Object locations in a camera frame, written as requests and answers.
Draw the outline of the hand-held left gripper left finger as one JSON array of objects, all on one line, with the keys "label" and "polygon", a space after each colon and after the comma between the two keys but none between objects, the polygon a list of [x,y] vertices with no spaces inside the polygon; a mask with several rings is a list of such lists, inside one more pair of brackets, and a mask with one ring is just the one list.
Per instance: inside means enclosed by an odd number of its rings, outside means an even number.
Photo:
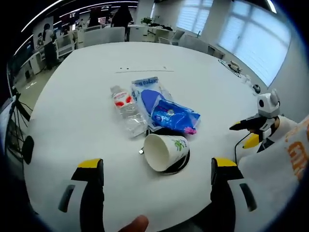
[{"label": "hand-held left gripper left finger", "polygon": [[101,158],[32,164],[30,200],[52,232],[103,231],[104,172]]}]

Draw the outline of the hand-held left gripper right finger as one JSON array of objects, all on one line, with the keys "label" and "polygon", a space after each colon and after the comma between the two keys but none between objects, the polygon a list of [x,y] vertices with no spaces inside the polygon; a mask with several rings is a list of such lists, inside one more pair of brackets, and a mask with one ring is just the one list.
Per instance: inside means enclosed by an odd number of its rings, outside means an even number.
[{"label": "hand-held left gripper right finger", "polygon": [[211,215],[216,232],[261,232],[266,225],[266,207],[260,194],[236,163],[211,159]]}]

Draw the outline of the person's left hand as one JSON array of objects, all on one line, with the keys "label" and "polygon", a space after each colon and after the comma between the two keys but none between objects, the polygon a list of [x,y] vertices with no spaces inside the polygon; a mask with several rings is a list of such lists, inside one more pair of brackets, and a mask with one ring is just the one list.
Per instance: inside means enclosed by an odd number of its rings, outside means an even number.
[{"label": "person's left hand", "polygon": [[140,215],[136,217],[130,224],[120,229],[119,232],[145,232],[148,225],[148,218],[144,215]]}]

